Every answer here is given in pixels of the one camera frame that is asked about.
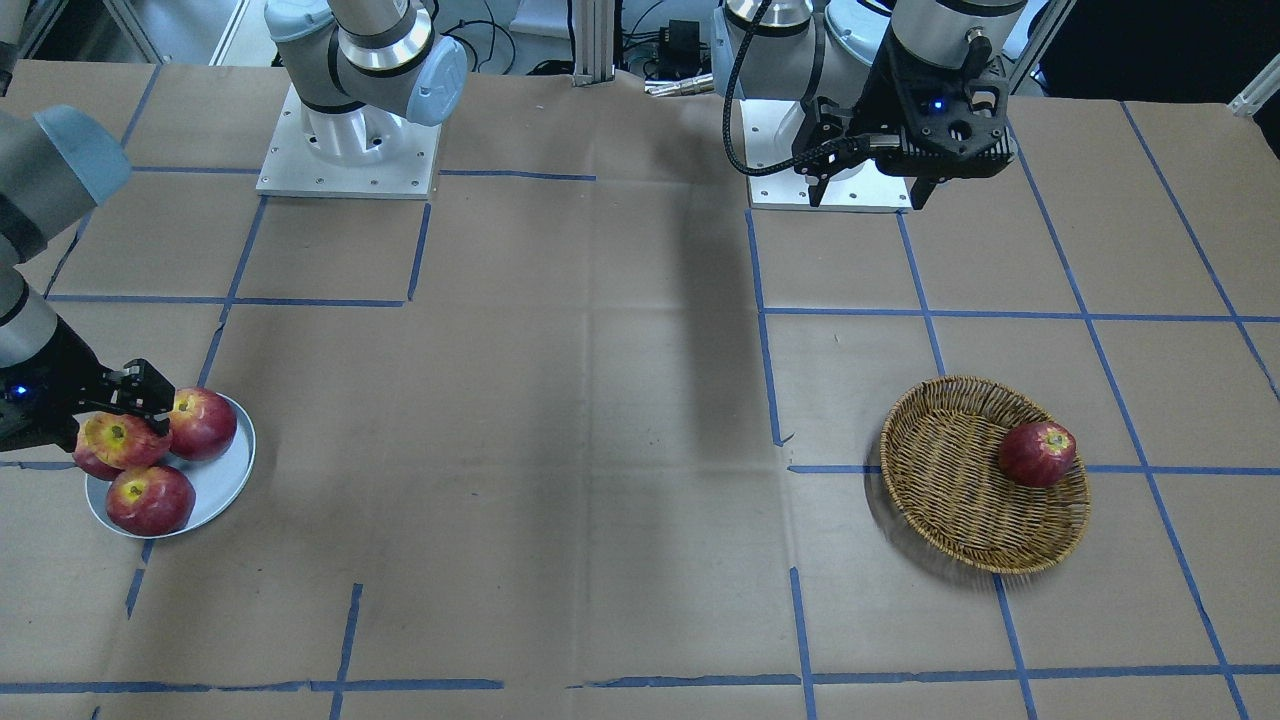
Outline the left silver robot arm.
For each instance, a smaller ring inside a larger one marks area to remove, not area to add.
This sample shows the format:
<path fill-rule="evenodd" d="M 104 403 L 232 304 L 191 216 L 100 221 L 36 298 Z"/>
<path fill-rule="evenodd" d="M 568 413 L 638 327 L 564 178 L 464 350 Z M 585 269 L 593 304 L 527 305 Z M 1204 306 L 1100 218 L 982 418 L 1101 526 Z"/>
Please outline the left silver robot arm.
<path fill-rule="evenodd" d="M 1002 51 L 1021 1 L 723 1 L 722 141 L 755 209 L 905 213 L 1018 154 Z"/>

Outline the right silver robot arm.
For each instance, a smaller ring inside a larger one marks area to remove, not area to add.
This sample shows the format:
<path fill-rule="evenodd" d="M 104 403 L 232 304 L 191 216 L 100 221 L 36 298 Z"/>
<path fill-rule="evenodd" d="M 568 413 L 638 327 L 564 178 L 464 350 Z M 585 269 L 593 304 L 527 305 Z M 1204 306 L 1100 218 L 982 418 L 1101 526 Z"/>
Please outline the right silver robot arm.
<path fill-rule="evenodd" d="M 257 190 L 266 196 L 428 195 L 439 126 L 463 92 L 462 44 L 419 1 L 269 1 L 291 77 Z M 76 447 L 77 416 L 106 410 L 168 429 L 173 386 L 145 360 L 104 366 L 19 273 L 129 179 L 93 118 L 58 105 L 3 117 L 3 448 Z"/>

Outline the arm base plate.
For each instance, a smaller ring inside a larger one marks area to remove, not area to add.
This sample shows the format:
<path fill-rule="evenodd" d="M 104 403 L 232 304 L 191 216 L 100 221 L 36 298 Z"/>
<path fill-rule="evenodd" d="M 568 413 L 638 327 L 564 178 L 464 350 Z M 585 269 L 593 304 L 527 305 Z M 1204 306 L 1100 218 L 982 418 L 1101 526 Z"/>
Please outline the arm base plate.
<path fill-rule="evenodd" d="M 792 156 L 792 141 L 800 131 L 803 110 L 797 102 L 749 99 L 740 102 L 745 140 L 745 163 L 768 167 Z M 841 170 L 826 186 L 820 202 L 810 204 L 817 188 L 792 169 L 748 179 L 755 209 L 795 211 L 910 211 L 908 182 L 884 176 L 870 160 Z"/>
<path fill-rule="evenodd" d="M 256 190 L 294 199 L 428 200 L 442 128 L 378 108 L 328 114 L 289 87 Z"/>

